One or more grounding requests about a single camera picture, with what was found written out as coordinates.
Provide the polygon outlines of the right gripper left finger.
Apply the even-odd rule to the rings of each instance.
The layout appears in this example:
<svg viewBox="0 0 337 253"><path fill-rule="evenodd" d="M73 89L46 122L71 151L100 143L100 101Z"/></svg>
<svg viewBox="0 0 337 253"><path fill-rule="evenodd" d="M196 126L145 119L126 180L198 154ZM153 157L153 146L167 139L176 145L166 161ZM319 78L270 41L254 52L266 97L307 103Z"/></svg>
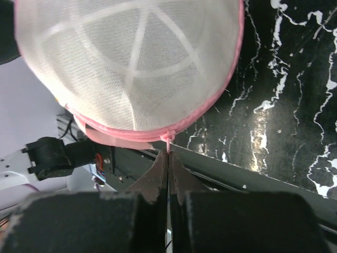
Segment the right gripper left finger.
<svg viewBox="0 0 337 253"><path fill-rule="evenodd" d="M124 192L39 193L11 215L1 252L165 252L165 151Z"/></svg>

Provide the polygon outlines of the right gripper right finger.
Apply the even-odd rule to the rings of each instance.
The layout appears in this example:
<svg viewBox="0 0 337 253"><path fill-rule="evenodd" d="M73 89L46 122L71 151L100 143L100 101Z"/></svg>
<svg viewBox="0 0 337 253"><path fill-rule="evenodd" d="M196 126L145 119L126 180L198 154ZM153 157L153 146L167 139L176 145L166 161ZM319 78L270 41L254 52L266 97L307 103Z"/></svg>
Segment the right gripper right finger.
<svg viewBox="0 0 337 253"><path fill-rule="evenodd" d="M168 157L174 252L329 252L310 205L286 192L210 191Z"/></svg>

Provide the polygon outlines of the pink-trimmed mesh laundry bag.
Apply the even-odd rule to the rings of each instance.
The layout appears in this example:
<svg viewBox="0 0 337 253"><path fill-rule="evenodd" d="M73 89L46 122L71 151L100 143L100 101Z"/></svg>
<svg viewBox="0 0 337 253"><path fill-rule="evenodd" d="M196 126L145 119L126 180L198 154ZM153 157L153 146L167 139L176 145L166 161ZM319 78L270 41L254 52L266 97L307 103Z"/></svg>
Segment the pink-trimmed mesh laundry bag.
<svg viewBox="0 0 337 253"><path fill-rule="evenodd" d="M171 142L224 93L243 1L16 1L27 66L92 141Z"/></svg>

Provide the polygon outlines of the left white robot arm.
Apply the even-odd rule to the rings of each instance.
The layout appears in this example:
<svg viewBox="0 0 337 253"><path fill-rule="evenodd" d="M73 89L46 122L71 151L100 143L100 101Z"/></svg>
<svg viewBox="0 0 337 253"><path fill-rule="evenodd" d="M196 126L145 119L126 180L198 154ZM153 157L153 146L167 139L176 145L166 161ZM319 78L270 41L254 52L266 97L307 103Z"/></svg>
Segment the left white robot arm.
<svg viewBox="0 0 337 253"><path fill-rule="evenodd" d="M85 167L72 175L39 181L27 144L42 137L58 137L57 116L65 110L40 83L22 58L1 65L1 212L10 211L27 195L41 191L90 191L91 175Z"/></svg>

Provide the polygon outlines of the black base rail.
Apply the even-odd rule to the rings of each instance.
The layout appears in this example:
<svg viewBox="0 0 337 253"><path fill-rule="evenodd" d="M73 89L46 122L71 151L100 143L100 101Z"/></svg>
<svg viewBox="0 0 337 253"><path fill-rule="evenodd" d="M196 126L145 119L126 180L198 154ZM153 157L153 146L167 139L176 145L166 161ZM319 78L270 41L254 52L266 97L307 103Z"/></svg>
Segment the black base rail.
<svg viewBox="0 0 337 253"><path fill-rule="evenodd" d="M116 190L124 190L140 178L153 164L165 145L155 143L154 150L132 150L98 145L108 183ZM301 189L294 185L260 175L256 172L195 153L175 145L171 146L185 167L203 182L219 190L289 192L304 198L313 208L325 230L336 232L336 201Z"/></svg>

